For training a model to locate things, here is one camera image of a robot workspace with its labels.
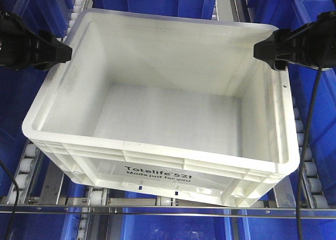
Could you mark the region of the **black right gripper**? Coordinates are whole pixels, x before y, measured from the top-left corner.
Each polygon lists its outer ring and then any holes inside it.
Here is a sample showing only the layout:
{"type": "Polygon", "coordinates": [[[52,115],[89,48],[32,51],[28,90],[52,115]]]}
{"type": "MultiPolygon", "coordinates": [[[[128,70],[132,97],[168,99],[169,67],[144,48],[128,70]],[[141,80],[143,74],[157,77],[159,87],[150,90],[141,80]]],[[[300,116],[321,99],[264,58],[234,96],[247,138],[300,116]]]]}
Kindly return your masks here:
{"type": "Polygon", "coordinates": [[[272,70],[286,70],[288,60],[309,68],[335,67],[335,11],[295,29],[278,29],[254,45],[254,57],[265,60],[272,70]]]}

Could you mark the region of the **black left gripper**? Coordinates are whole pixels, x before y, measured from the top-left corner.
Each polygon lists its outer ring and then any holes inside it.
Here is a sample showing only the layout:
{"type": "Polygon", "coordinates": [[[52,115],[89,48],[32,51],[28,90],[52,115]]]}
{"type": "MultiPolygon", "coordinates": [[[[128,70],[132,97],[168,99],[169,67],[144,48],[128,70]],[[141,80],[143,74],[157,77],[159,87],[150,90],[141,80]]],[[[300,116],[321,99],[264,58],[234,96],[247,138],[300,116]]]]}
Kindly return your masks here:
{"type": "Polygon", "coordinates": [[[70,61],[71,57],[72,48],[59,41],[54,34],[40,30],[36,35],[24,25],[18,15],[1,11],[2,67],[33,67],[48,71],[58,63],[70,61]]]}

